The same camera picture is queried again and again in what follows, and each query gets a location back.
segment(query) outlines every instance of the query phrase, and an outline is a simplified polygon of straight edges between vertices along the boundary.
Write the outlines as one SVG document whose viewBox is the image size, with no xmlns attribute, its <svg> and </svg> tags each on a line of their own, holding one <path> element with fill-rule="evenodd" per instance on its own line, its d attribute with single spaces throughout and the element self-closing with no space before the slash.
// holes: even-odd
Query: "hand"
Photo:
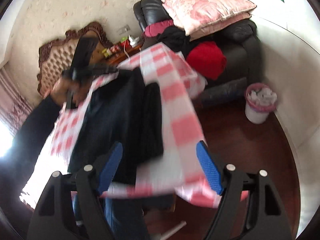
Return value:
<svg viewBox="0 0 320 240">
<path fill-rule="evenodd" d="M 63 103 L 67 101 L 67 93 L 69 90 L 73 91 L 73 103 L 78 106 L 82 101 L 85 100 L 89 92 L 92 79 L 80 86 L 79 82 L 72 81 L 65 77 L 61 77 L 54 85 L 50 96 L 52 100 L 59 106 L 63 106 Z"/>
</svg>

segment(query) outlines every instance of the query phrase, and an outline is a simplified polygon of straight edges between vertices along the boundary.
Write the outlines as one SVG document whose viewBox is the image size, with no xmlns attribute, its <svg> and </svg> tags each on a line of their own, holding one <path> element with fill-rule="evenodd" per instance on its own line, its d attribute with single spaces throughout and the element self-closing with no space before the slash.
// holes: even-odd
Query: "wall outlet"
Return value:
<svg viewBox="0 0 320 240">
<path fill-rule="evenodd" d="M 121 35 L 121 34 L 126 33 L 126 32 L 129 31 L 129 30 L 130 30 L 129 25 L 125 25 L 125 26 L 123 26 L 122 28 L 118 29 L 118 30 L 117 30 L 117 33 L 118 33 L 118 35 Z"/>
</svg>

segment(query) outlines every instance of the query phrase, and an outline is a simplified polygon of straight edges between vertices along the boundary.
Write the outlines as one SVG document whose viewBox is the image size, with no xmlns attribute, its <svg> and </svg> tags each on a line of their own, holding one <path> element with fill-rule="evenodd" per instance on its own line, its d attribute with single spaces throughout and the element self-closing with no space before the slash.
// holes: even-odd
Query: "pink floral pillow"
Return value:
<svg viewBox="0 0 320 240">
<path fill-rule="evenodd" d="M 186 36 L 256 7 L 248 0 L 162 0 L 162 2 L 174 25 L 183 28 Z"/>
<path fill-rule="evenodd" d="M 247 12 L 244 12 L 244 13 L 240 13 L 232 18 L 229 18 L 228 20 L 225 20 L 223 22 L 217 22 L 214 24 L 210 24 L 206 27 L 203 27 L 200 30 L 195 31 L 194 33 L 191 33 L 190 34 L 190 41 L 194 41 L 196 39 L 202 38 L 202 37 L 207 36 L 209 34 L 218 32 L 233 23 L 236 23 L 236 22 L 241 21 L 243 19 L 248 19 L 250 17 L 251 17 L 250 14 L 248 14 Z"/>
</svg>

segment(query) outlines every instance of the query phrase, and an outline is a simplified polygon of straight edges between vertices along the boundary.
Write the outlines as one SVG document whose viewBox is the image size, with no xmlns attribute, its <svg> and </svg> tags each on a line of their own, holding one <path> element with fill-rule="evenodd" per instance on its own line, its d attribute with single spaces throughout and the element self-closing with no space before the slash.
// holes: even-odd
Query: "red cloth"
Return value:
<svg viewBox="0 0 320 240">
<path fill-rule="evenodd" d="M 214 41 L 204 41 L 187 56 L 189 65 L 201 75 L 217 79 L 227 64 L 227 58 Z"/>
<path fill-rule="evenodd" d="M 164 32 L 164 30 L 173 25 L 173 20 L 165 20 L 163 22 L 154 23 L 146 27 L 144 31 L 145 37 L 155 37 Z"/>
</svg>

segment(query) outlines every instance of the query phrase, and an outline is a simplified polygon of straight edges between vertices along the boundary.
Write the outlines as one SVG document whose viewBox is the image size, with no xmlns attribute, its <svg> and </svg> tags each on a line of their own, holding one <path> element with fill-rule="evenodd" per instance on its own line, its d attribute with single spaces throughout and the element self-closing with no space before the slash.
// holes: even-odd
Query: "tufted headboard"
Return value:
<svg viewBox="0 0 320 240">
<path fill-rule="evenodd" d="M 106 33 L 98 22 L 89 23 L 78 32 L 75 30 L 66 31 L 64 40 L 53 40 L 39 48 L 38 92 L 43 97 L 51 90 L 55 82 L 61 76 L 64 69 L 71 65 L 73 55 L 81 36 L 99 37 L 96 50 L 92 53 L 90 63 L 97 63 L 103 59 L 100 53 L 104 48 L 110 48 L 113 44 L 107 39 Z"/>
</svg>

